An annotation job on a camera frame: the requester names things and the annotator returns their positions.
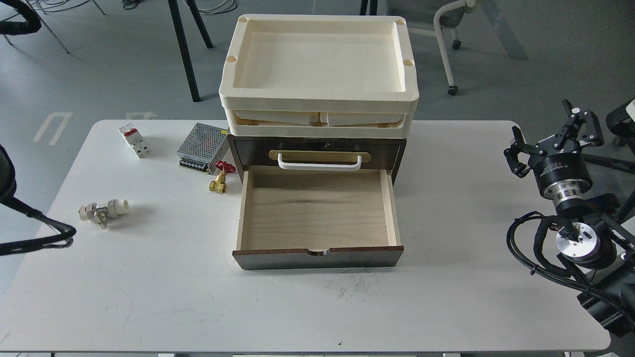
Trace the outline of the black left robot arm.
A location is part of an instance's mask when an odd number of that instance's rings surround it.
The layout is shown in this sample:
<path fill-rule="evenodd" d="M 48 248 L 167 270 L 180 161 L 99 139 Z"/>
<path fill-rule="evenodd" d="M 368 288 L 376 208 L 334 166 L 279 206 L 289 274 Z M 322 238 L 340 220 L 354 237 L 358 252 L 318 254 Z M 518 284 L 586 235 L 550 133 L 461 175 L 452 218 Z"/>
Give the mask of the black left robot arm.
<path fill-rule="evenodd" d="M 2 0 L 1 3 L 12 7 L 23 18 L 23 20 L 18 22 L 2 20 L 2 35 L 25 35 L 36 33 L 41 29 L 43 22 L 40 16 L 26 2 L 22 0 Z M 17 228 L 16 224 L 13 225 L 2 221 L 1 255 L 25 254 L 42 249 L 60 249 L 71 246 L 73 244 L 73 236 L 76 234 L 76 228 L 46 217 L 40 210 L 32 208 L 32 206 L 27 205 L 27 203 L 14 196 L 17 189 L 16 170 L 7 150 L 3 146 L 0 154 L 0 169 L 1 205 L 27 218 L 39 221 L 41 224 L 45 224 L 56 231 L 56 233 L 45 237 L 15 240 L 9 238 L 9 236 L 17 235 L 21 232 L 21 229 Z"/>

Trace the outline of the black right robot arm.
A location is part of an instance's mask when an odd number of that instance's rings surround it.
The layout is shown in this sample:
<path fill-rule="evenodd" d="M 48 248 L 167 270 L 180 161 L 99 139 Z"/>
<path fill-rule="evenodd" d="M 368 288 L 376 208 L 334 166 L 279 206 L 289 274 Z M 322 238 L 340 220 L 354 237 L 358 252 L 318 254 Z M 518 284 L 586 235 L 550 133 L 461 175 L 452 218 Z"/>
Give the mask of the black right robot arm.
<path fill-rule="evenodd" d="M 537 144 L 527 144 L 514 126 L 504 156 L 517 177 L 533 172 L 538 192 L 553 201 L 554 216 L 530 212 L 515 219 L 506 242 L 531 274 L 579 291 L 578 302 L 606 330 L 634 330 L 634 236 L 622 224 L 634 210 L 634 196 L 621 205 L 614 194 L 585 199 L 592 187 L 588 163 L 633 174 L 632 161 L 583 154 L 604 142 L 592 111 L 563 106 L 562 129 Z"/>

